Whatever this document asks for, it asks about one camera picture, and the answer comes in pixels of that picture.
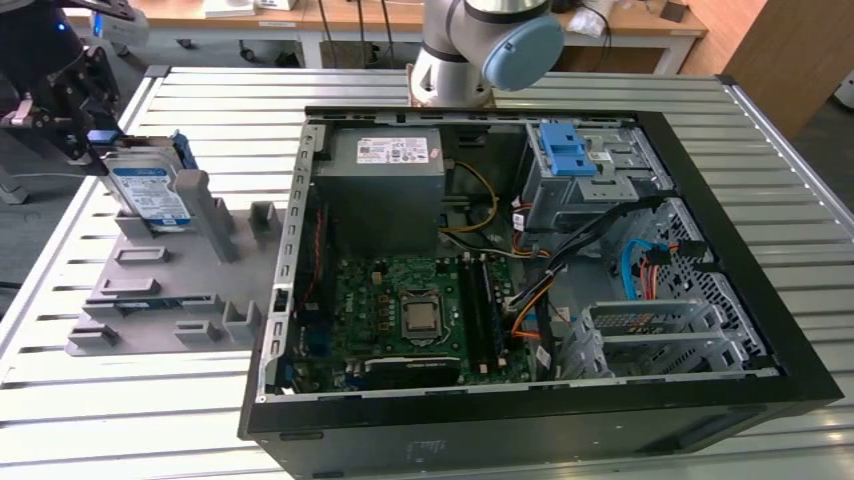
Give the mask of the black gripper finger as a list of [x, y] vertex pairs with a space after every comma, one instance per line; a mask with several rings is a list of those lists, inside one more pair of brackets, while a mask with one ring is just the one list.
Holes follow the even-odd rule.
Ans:
[[88, 175], [106, 175], [101, 155], [118, 138], [118, 87], [105, 50], [85, 46], [78, 58], [46, 77], [46, 87], [38, 119], [47, 142]]
[[19, 100], [1, 100], [1, 130], [7, 133], [38, 156], [66, 160], [69, 130], [62, 122], [55, 122], [35, 107], [23, 111]]

